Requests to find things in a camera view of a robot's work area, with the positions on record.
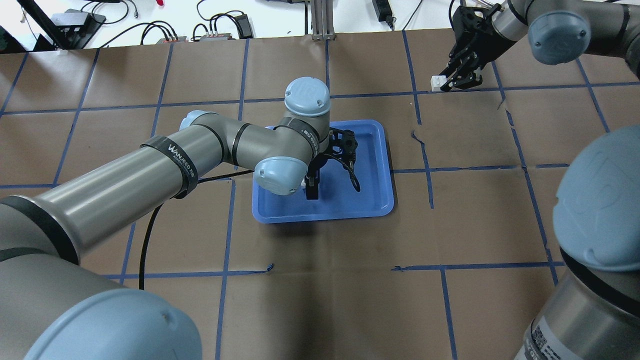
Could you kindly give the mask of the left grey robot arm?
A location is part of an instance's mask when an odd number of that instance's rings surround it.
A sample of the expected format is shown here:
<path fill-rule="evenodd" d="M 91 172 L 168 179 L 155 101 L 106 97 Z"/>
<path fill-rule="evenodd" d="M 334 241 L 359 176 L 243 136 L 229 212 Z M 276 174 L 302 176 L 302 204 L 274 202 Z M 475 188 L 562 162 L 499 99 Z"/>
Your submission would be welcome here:
<path fill-rule="evenodd" d="M 330 144 L 329 87 L 300 77 L 272 129 L 191 111 L 178 132 L 35 197 L 1 200 L 3 360 L 201 360 L 194 321 L 164 298 L 80 266 L 100 243 L 222 163 L 288 196 Z"/>

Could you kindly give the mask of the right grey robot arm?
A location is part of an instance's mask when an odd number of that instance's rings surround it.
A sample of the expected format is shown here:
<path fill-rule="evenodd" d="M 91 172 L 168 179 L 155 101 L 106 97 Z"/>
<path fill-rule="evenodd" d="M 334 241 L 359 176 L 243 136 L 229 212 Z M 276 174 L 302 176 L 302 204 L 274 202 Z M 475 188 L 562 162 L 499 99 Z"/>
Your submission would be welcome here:
<path fill-rule="evenodd" d="M 462 0 L 442 92 L 482 84 L 482 70 L 522 38 L 542 64 L 583 54 L 623 59 L 639 75 L 639 6 L 619 0 Z M 553 208 L 566 271 L 525 330 L 517 360 L 637 360 L 640 353 L 639 126 L 608 132 L 567 168 Z"/>

